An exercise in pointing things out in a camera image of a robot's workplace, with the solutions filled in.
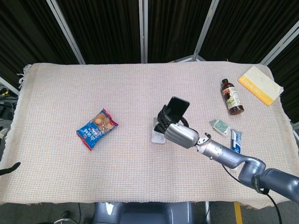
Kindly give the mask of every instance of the brown glass bottle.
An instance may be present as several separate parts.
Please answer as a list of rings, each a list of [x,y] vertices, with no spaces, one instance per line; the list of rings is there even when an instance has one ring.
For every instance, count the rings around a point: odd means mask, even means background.
[[[235,86],[229,83],[227,79],[223,79],[221,91],[231,115],[236,115],[244,111]]]

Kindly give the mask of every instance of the floor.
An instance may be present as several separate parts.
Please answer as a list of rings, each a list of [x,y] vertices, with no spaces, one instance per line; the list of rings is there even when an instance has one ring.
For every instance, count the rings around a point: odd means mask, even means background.
[[[11,121],[0,121],[0,126],[10,127]],[[0,158],[4,150],[4,142],[0,146]],[[81,224],[85,217],[92,217],[94,204],[81,203]],[[299,223],[299,205],[294,202],[278,204],[284,224]],[[77,203],[42,203],[42,204],[13,204],[0,205],[0,224],[37,224],[42,222],[54,222],[60,219],[61,214],[69,210],[75,221],[79,220]],[[204,203],[194,204],[194,223],[203,224],[205,219]],[[274,207],[255,210],[241,206],[243,224],[275,224],[278,223],[277,213]],[[236,222],[234,203],[214,202],[211,206],[212,224],[240,224]]]

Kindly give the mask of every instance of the snack bag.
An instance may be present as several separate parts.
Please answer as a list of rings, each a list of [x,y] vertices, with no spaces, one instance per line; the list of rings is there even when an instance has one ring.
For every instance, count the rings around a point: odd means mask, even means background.
[[[89,150],[91,150],[100,138],[117,126],[118,124],[112,120],[110,114],[103,109],[85,126],[77,130],[77,135]]]

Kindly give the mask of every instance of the yellow book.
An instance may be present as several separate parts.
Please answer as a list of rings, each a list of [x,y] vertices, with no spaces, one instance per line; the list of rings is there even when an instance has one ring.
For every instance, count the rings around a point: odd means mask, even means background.
[[[283,87],[275,83],[256,66],[252,66],[242,75],[239,82],[267,106],[270,106],[284,91]]]

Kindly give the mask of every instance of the bottle label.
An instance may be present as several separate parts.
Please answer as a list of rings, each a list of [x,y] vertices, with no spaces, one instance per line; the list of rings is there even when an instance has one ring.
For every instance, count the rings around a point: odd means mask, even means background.
[[[225,98],[228,109],[231,109],[234,106],[242,105],[238,93],[235,90],[235,87],[226,88],[225,90],[222,91],[222,94]]]

